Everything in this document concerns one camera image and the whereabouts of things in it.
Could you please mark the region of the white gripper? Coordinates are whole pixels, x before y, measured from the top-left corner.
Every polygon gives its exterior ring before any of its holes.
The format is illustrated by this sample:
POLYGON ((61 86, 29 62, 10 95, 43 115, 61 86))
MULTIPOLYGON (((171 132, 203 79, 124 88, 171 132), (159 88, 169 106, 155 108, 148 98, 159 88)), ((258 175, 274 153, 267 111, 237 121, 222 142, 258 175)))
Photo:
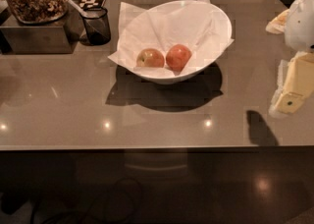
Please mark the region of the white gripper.
POLYGON ((295 113, 314 92, 314 0, 294 0, 266 25, 273 34, 285 33, 286 45, 297 52, 278 68, 277 90, 269 114, 284 118, 295 113))

